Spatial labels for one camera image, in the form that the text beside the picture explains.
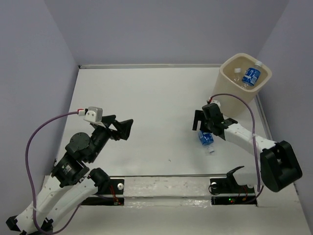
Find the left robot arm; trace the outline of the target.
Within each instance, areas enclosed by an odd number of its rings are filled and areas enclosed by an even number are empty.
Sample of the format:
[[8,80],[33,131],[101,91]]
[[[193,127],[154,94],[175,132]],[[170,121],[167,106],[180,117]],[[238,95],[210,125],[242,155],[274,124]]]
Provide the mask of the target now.
[[70,138],[64,156],[52,168],[41,191],[32,193],[31,204],[7,219],[10,230],[22,235],[53,235],[53,228],[70,211],[76,212],[85,199],[112,188],[104,170],[90,170],[86,164],[95,161],[108,140],[126,141],[134,121],[119,122],[115,115],[89,118],[90,112],[85,116],[94,131],[91,135],[78,132]]

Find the clear unlabelled bottle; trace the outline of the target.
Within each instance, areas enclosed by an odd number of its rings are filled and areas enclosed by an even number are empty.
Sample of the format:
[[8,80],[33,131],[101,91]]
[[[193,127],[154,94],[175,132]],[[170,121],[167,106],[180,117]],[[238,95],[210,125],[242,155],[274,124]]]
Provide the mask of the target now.
[[233,74],[233,81],[240,82],[242,80],[242,70],[241,68],[235,68]]

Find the blue label bottle row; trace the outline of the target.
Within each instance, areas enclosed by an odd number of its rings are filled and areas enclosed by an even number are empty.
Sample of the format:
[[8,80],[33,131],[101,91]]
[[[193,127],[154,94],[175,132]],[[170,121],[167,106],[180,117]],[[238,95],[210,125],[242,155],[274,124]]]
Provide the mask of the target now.
[[247,89],[248,87],[255,86],[261,75],[262,65],[263,63],[261,61],[256,61],[253,67],[250,67],[246,70],[244,76],[242,77],[242,88]]
[[212,155],[215,152],[215,149],[213,147],[214,139],[211,133],[199,131],[198,137],[203,146],[205,154]]

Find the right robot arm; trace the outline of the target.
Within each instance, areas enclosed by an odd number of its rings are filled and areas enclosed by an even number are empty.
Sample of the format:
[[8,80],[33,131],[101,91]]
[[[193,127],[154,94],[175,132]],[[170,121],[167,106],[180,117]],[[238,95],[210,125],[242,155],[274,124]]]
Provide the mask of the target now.
[[238,121],[224,118],[216,103],[209,103],[195,111],[192,129],[200,129],[233,143],[254,157],[255,173],[240,173],[241,165],[234,169],[234,175],[226,178],[225,186],[231,192],[238,191],[242,186],[265,186],[272,192],[279,192],[303,176],[290,143],[265,139],[247,130]]

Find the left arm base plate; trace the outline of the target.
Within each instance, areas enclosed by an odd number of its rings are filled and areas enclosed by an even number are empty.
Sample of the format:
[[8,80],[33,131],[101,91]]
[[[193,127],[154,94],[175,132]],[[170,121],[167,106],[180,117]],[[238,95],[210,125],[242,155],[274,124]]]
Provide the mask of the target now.
[[82,202],[82,206],[123,206],[125,179],[113,177],[105,190],[89,196]]

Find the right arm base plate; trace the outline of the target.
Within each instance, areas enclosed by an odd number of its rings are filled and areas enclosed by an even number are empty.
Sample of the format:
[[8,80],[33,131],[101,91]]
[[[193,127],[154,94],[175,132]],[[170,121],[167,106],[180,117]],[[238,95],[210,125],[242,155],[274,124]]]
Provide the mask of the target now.
[[244,166],[230,170],[224,178],[210,179],[208,191],[211,194],[211,205],[256,205],[254,189],[247,185],[240,186],[234,178],[234,173]]

